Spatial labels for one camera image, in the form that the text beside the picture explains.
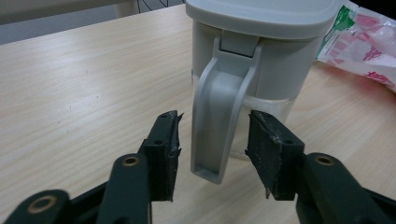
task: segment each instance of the white plastic container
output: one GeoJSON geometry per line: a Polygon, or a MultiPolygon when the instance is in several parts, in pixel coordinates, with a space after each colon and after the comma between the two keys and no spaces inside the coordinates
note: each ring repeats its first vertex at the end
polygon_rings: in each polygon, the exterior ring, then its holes
{"type": "Polygon", "coordinates": [[[251,109],[286,119],[339,7],[338,0],[186,1],[194,174],[221,183],[230,151],[245,154],[251,109]]]}

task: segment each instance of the white lid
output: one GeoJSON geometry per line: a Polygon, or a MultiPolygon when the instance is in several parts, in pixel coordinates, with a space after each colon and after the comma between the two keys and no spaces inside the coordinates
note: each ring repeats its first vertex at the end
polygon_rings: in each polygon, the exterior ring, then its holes
{"type": "Polygon", "coordinates": [[[187,0],[195,21],[247,35],[306,39],[324,35],[340,0],[187,0]]]}

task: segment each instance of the screw hole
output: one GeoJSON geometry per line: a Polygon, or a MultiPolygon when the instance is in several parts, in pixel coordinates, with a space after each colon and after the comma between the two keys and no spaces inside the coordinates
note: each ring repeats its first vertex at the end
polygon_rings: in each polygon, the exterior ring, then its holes
{"type": "Polygon", "coordinates": [[[139,159],[137,157],[128,157],[122,161],[122,165],[124,166],[134,166],[139,163],[139,159]]]}
{"type": "Polygon", "coordinates": [[[324,156],[315,157],[315,161],[322,165],[334,165],[334,161],[332,159],[324,156]]]}
{"type": "Polygon", "coordinates": [[[46,195],[34,200],[29,204],[27,211],[30,214],[37,214],[46,211],[56,203],[56,197],[53,195],[46,195]]]}

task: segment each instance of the plastic bag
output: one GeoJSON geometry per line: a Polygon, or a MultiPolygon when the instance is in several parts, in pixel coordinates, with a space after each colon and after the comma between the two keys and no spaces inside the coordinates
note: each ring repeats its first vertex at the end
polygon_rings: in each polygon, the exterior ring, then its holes
{"type": "Polygon", "coordinates": [[[317,60],[396,92],[396,21],[345,1],[317,60]]]}

